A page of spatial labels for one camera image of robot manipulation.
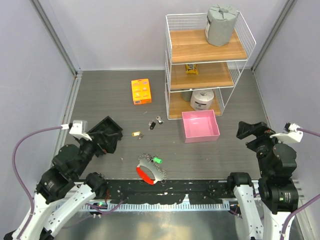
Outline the metal keyring holder red grip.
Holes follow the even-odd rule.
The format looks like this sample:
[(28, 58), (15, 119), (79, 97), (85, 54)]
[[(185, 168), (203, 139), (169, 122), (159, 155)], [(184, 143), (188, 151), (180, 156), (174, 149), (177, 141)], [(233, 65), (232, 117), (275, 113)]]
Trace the metal keyring holder red grip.
[(155, 185), (156, 183), (164, 184), (168, 174), (162, 169), (161, 164), (152, 162), (151, 157), (153, 157), (153, 155), (147, 153), (141, 155), (138, 158), (136, 172), (138, 176), (149, 185)]

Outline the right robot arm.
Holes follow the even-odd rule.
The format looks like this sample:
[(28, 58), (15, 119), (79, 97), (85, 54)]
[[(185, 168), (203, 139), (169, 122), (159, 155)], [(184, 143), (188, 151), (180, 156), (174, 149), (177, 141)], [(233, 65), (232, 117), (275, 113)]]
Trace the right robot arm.
[(226, 191), (236, 197), (240, 212), (235, 221), (240, 240), (287, 240), (298, 208), (299, 194), (292, 180), (297, 168), (296, 151), (290, 143), (299, 143), (303, 133), (295, 123), (286, 123), (284, 132), (275, 133), (264, 122), (238, 123), (236, 137), (240, 140), (255, 136), (246, 147), (255, 152), (260, 179), (254, 192), (251, 177), (246, 172), (232, 172)]

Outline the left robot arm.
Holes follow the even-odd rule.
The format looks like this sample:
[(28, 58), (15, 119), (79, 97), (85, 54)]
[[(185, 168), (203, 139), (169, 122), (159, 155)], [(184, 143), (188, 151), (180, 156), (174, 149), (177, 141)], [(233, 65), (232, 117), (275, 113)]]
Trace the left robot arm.
[(93, 172), (67, 200), (67, 193), (76, 185), (94, 156), (113, 153), (119, 139), (118, 133), (96, 131), (91, 139), (83, 136), (79, 146), (64, 145), (53, 158), (53, 166), (41, 177), (31, 197), (29, 213), (20, 226), (7, 233), (5, 240), (52, 240), (71, 217), (88, 201), (101, 199), (107, 194), (104, 177)]

